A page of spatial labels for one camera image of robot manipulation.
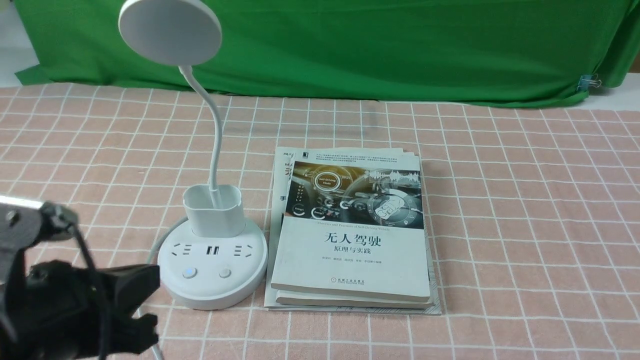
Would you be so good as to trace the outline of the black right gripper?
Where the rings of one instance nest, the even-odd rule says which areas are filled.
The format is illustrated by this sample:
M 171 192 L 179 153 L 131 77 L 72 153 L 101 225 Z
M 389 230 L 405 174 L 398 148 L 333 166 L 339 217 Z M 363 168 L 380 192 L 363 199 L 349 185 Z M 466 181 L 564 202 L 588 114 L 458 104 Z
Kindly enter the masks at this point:
M 26 271 L 25 251 L 1 253 L 1 358 L 80 360 L 157 346 L 158 316 L 131 317 L 161 285 L 157 264 L 77 268 L 62 260 Z M 106 314 L 110 309 L 123 314 Z

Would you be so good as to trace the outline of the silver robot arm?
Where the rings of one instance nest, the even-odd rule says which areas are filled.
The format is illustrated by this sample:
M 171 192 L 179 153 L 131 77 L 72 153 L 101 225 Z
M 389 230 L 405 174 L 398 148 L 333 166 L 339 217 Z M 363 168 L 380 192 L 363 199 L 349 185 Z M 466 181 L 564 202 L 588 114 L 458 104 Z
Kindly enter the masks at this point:
M 1 197 L 0 320 L 3 360 L 105 360 L 158 350 L 158 317 L 136 310 L 160 287 L 160 267 L 98 269 L 68 207 Z M 28 268 L 26 251 L 74 239 L 85 268 L 63 260 Z

